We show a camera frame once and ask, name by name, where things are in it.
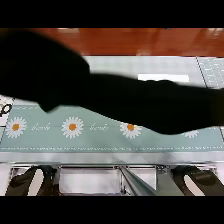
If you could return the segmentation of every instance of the white daisy flower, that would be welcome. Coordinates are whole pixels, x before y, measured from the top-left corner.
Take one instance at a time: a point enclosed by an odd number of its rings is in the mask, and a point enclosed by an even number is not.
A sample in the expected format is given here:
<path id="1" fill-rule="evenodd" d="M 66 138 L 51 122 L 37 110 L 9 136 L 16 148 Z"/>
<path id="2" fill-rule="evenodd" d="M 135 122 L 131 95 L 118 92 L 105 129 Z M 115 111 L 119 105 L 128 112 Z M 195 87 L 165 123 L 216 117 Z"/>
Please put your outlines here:
<path id="1" fill-rule="evenodd" d="M 121 129 L 120 131 L 123 132 L 123 135 L 126 136 L 126 138 L 135 138 L 136 136 L 139 136 L 141 134 L 141 130 L 142 128 L 137 126 L 137 125 L 133 125 L 133 124 L 127 124 L 127 123 L 123 123 L 121 122 L 120 125 Z"/>
<path id="2" fill-rule="evenodd" d="M 184 135 L 186 138 L 194 138 L 198 135 L 199 131 L 189 131 L 185 132 L 182 135 Z"/>
<path id="3" fill-rule="evenodd" d="M 17 138 L 26 130 L 26 121 L 22 117 L 14 117 L 6 125 L 6 135 L 8 138 Z"/>
<path id="4" fill-rule="evenodd" d="M 83 126 L 83 121 L 78 117 L 69 117 L 63 122 L 61 130 L 64 132 L 63 135 L 65 135 L 66 138 L 70 137 L 71 139 L 82 134 Z"/>

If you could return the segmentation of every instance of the orange flower center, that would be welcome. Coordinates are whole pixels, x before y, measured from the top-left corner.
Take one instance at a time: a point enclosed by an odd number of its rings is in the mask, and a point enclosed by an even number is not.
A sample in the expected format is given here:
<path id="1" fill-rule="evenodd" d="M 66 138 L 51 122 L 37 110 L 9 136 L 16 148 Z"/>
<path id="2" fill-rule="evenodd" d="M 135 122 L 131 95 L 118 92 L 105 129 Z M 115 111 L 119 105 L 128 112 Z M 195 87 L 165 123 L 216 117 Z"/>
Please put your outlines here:
<path id="1" fill-rule="evenodd" d="M 74 131 L 74 130 L 76 129 L 76 124 L 70 124 L 70 125 L 69 125 L 69 129 L 70 129 L 71 131 Z"/>
<path id="2" fill-rule="evenodd" d="M 13 130 L 13 131 L 17 131 L 17 130 L 19 130 L 19 124 L 14 124 L 14 125 L 12 126 L 12 130 Z"/>
<path id="3" fill-rule="evenodd" d="M 135 126 L 133 124 L 128 124 L 128 130 L 133 131 L 135 129 Z"/>

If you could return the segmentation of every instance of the teal desk mat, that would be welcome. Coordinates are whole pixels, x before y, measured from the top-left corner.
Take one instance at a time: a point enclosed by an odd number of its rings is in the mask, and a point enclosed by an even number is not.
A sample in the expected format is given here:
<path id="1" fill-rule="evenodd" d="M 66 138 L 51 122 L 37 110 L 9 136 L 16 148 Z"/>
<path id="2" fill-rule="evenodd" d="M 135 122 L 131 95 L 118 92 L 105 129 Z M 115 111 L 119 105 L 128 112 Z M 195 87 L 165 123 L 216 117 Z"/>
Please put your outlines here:
<path id="1" fill-rule="evenodd" d="M 0 151 L 207 152 L 223 151 L 223 138 L 217 127 L 169 136 L 115 121 L 81 107 L 59 107 L 47 114 L 37 105 L 14 105 Z"/>

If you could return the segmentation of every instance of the metal bar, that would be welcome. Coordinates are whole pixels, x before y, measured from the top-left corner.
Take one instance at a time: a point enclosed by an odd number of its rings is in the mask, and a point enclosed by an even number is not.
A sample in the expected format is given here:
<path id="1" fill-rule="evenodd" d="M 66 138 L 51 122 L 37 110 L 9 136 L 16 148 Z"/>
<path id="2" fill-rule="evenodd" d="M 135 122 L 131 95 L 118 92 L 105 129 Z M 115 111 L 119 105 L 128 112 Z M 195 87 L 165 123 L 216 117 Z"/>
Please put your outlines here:
<path id="1" fill-rule="evenodd" d="M 124 166 L 119 166 L 134 196 L 156 196 L 155 190 Z"/>

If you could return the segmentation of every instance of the brown wooden panel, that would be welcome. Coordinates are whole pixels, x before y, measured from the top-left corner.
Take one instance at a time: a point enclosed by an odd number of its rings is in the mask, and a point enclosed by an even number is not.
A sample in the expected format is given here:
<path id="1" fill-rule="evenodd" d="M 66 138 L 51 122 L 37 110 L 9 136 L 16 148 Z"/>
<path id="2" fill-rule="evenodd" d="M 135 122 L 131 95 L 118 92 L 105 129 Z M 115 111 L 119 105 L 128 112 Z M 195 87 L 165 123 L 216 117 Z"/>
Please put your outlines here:
<path id="1" fill-rule="evenodd" d="M 223 28 L 35 28 L 85 55 L 224 56 Z"/>

